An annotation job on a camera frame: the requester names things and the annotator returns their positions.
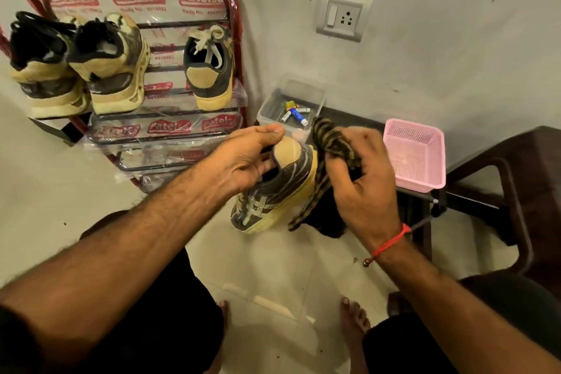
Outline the person's right hand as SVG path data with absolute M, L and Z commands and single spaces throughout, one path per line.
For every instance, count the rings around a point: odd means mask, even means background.
M 352 202 L 339 212 L 370 255 L 396 242 L 403 224 L 398 215 L 395 173 L 378 130 L 338 127 L 361 159 L 362 176 L 352 180 Z

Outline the person's left hand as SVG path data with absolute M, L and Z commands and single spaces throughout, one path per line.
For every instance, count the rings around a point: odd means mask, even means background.
M 249 157 L 278 144 L 284 133 L 284 127 L 277 123 L 234 132 L 196 166 L 193 189 L 219 200 L 228 200 L 252 188 L 257 181 L 246 178 Z

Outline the grey and yellow striped sneaker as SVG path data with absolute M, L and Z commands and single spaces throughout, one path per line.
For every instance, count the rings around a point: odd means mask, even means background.
M 270 151 L 275 169 L 257 184 L 237 195 L 231 212 L 232 225 L 245 234 L 274 226 L 288 211 L 311 197 L 318 169 L 312 146 L 284 136 Z

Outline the black yellow striped cloth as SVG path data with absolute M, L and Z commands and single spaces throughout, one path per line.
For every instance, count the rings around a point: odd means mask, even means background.
M 312 194 L 304 208 L 289 222 L 288 229 L 295 231 L 302 225 L 308 225 L 323 236 L 338 239 L 344 234 L 346 224 L 335 203 L 325 156 L 328 153 L 344 160 L 351 180 L 362 176 L 361 159 L 329 119 L 316 117 L 312 122 L 311 136 L 318 155 Z

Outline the person's left forearm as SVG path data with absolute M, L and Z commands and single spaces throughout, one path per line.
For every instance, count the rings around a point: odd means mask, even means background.
M 229 172 L 188 170 L 98 232 L 0 289 L 49 362 L 85 357 L 231 198 Z

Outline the person's right forearm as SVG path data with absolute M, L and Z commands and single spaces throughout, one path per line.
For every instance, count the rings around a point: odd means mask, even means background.
M 370 255 L 403 292 L 459 374 L 561 374 L 561 361 L 447 274 L 403 233 Z

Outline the blue and white tube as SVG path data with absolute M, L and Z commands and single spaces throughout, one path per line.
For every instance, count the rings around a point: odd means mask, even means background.
M 290 108 L 287 108 L 287 112 L 302 126 L 308 126 L 309 121 L 305 118 L 305 116 L 303 116 L 303 114 L 307 114 L 309 112 L 308 108 L 297 108 L 295 106 L 292 106 Z

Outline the black small table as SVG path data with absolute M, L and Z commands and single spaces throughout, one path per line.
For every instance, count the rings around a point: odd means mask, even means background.
M 352 115 L 333 108 L 324 108 L 319 117 L 331 120 L 336 127 L 360 126 L 384 132 L 384 124 L 375 120 Z M 308 143 L 314 143 L 312 136 Z M 421 253 L 432 261 L 432 232 L 431 222 L 447 211 L 444 190 L 418 193 L 396 187 L 398 212 L 402 222 L 411 228 L 409 240 L 414 243 Z

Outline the pink plastic basket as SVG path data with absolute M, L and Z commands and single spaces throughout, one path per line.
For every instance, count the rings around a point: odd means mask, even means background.
M 445 187 L 445 138 L 441 130 L 392 118 L 385 122 L 383 142 L 397 187 L 418 193 Z

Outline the clear plastic box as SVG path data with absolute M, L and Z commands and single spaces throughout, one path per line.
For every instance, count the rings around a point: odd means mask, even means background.
M 302 126 L 293 117 L 286 123 L 280 119 L 287 111 L 285 103 L 295 101 L 299 108 L 308 108 L 309 112 L 303 114 L 309 121 L 308 126 Z M 310 81 L 303 81 L 288 75 L 282 77 L 274 90 L 265 98 L 259 108 L 256 121 L 259 125 L 280 123 L 285 129 L 285 135 L 290 136 L 301 143 L 306 143 L 312 129 L 313 120 L 321 113 L 325 103 L 325 90 Z

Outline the grey yellow sneaker white laces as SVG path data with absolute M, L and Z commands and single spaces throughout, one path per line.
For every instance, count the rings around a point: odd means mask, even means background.
M 219 24 L 188 33 L 183 65 L 186 82 L 203 111 L 225 108 L 232 98 L 235 57 L 230 32 Z

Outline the person's right foot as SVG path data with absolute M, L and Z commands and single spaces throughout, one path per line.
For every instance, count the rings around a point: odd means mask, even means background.
M 366 311 L 358 302 L 343 297 L 340 301 L 340 324 L 349 353 L 349 374 L 368 374 L 362 346 L 366 333 L 371 329 Z

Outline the red metal shoe rack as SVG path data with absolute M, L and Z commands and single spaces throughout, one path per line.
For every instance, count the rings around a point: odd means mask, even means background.
M 80 11 L 89 15 L 93 14 L 93 5 L 86 0 L 27 0 L 32 9 L 42 17 L 51 20 L 58 19 L 64 12 Z M 158 8 L 159 2 L 156 0 L 130 0 L 137 4 L 136 12 L 140 9 L 148 11 L 161 11 Z M 238 0 L 166 0 L 169 7 L 175 11 L 174 3 L 177 2 L 186 15 L 185 20 L 163 20 L 158 19 L 154 14 L 146 15 L 146 20 L 139 24 L 142 30 L 159 30 L 182 28 L 203 29 L 206 26 L 218 24 L 229 30 L 233 39 L 232 53 L 234 59 L 233 76 L 241 85 L 245 85 L 242 57 L 242 21 Z

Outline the chunky beige black sneaker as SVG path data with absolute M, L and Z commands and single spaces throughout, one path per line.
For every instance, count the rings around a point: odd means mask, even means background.
M 66 60 L 85 81 L 95 114 L 108 115 L 143 104 L 150 57 L 137 23 L 124 13 L 111 13 L 78 27 Z
M 33 119 L 72 117 L 87 111 L 90 95 L 67 56 L 85 20 L 50 20 L 19 11 L 11 23 L 10 75 L 25 94 Z

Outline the black shorts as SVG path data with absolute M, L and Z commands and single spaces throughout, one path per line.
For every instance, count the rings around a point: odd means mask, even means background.
M 561 303 L 552 293 L 508 270 L 459 284 L 561 361 Z M 459 374 L 411 308 L 366 333 L 369 374 Z M 96 373 L 182 368 L 204 374 L 220 354 L 224 311 L 193 273 L 186 249 L 180 250 L 80 366 Z

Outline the dark brown plastic chair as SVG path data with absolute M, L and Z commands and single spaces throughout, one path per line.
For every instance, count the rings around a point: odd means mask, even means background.
M 460 184 L 491 166 L 502 195 Z M 561 301 L 561 130 L 540 126 L 461 162 L 447 173 L 439 200 L 483 221 L 507 246 L 515 245 L 518 258 L 509 270 Z

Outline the white wall switch socket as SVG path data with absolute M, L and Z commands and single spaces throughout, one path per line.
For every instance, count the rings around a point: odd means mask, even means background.
M 360 42 L 372 5 L 372 0 L 319 0 L 315 31 L 329 37 Z

